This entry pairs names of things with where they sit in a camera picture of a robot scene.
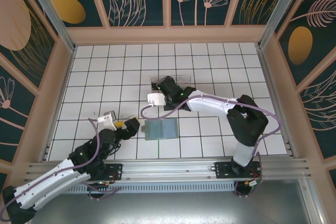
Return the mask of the green leather card holder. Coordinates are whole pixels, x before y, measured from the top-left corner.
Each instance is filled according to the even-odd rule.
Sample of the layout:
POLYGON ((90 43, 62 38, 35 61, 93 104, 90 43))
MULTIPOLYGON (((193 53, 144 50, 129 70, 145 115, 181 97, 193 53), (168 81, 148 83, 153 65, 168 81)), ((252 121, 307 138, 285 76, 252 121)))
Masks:
POLYGON ((141 132, 147 141, 178 138, 178 121, 175 118, 145 120, 141 132))

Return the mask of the clear acrylic card tray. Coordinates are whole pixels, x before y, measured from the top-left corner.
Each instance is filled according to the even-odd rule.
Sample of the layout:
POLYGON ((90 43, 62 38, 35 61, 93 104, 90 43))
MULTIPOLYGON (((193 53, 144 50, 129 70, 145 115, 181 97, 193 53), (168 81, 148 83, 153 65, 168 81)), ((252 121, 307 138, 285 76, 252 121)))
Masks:
POLYGON ((158 91, 164 95, 178 95, 181 94, 187 87, 191 86, 192 78, 190 76, 161 76, 158 78, 151 78, 151 83, 156 82, 158 91))

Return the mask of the brushed metal panel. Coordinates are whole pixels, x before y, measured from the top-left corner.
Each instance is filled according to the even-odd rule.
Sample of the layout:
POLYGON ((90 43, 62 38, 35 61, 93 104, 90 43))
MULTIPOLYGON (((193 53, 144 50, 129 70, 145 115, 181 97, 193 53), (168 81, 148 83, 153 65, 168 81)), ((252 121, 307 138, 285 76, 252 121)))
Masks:
POLYGON ((232 192, 117 193, 97 202, 58 196, 28 224, 329 224, 297 180, 265 181, 247 197, 232 192))

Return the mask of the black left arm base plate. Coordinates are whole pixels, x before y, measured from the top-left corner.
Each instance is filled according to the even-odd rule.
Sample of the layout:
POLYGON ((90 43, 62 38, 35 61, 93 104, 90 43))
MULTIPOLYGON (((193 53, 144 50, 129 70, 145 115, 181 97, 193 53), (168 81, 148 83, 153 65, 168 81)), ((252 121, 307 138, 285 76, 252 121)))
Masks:
POLYGON ((88 181, 119 181, 122 178, 123 165, 122 164, 105 164, 105 167, 95 172, 88 181))

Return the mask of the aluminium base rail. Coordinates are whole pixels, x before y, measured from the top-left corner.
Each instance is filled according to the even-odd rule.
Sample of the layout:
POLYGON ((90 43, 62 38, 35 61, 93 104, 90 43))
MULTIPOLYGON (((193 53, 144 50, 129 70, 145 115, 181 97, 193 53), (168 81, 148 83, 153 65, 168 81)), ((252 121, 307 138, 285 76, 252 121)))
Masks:
MULTIPOLYGON (((204 182, 216 179, 211 171, 216 162, 230 160, 230 157, 124 159, 108 160, 105 164, 122 164, 123 183, 204 182)), ((261 165, 263 180, 302 179, 312 175, 304 158, 262 156, 261 165)))

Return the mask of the aluminium side rail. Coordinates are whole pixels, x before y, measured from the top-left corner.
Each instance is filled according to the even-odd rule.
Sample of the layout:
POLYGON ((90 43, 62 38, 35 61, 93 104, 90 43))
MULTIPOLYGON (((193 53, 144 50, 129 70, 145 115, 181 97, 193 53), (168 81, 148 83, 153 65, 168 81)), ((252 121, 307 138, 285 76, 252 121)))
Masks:
POLYGON ((275 85, 275 80, 270 71, 269 63, 267 62, 266 54, 264 53, 264 50, 257 48, 257 55, 260 60, 260 64, 261 64, 261 68, 262 68, 262 71, 263 71, 263 74, 266 80, 267 88, 270 93, 270 99, 271 99, 272 108, 274 109, 274 114, 282 122, 279 135, 281 135, 284 148, 286 149, 286 154, 287 156, 296 158, 297 151, 292 141, 290 131, 287 129, 288 123, 286 121, 283 107, 280 101, 280 96, 278 94, 278 91, 275 85))
POLYGON ((77 48, 74 48, 64 63, 51 68, 46 80, 46 91, 43 93, 43 127, 41 128, 41 149, 37 160, 43 162, 49 152, 50 142, 56 127, 58 114, 65 95, 67 82, 72 69, 77 48))

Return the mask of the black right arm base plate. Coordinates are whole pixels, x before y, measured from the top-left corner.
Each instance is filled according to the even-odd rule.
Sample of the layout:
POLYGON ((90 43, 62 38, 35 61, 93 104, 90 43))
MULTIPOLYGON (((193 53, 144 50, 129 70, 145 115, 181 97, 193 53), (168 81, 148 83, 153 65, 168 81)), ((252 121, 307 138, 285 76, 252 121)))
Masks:
POLYGON ((251 161, 247 166, 242 167, 233 161, 216 162, 214 165, 216 178, 248 178, 253 179, 260 177, 261 169, 259 161, 251 161))

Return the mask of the aluminium frame post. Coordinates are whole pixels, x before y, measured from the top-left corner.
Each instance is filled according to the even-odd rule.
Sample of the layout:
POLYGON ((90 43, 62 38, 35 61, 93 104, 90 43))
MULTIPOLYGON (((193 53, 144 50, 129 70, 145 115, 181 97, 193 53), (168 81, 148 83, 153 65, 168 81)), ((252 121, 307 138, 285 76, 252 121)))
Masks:
POLYGON ((263 50, 268 44, 270 38, 274 34, 274 31, 278 24, 280 23, 282 17, 287 11, 292 0, 279 0, 275 6, 274 11, 270 15, 270 18, 265 26, 265 29, 257 43, 258 49, 263 50))
POLYGON ((69 49, 70 52, 73 52, 75 49, 75 44, 72 41, 66 29, 66 26, 64 25, 64 22, 61 20, 60 16, 58 15, 51 0, 38 0, 38 1, 41 4, 41 6, 44 8, 47 16, 49 17, 56 31, 58 32, 60 38, 65 43, 66 47, 69 49))

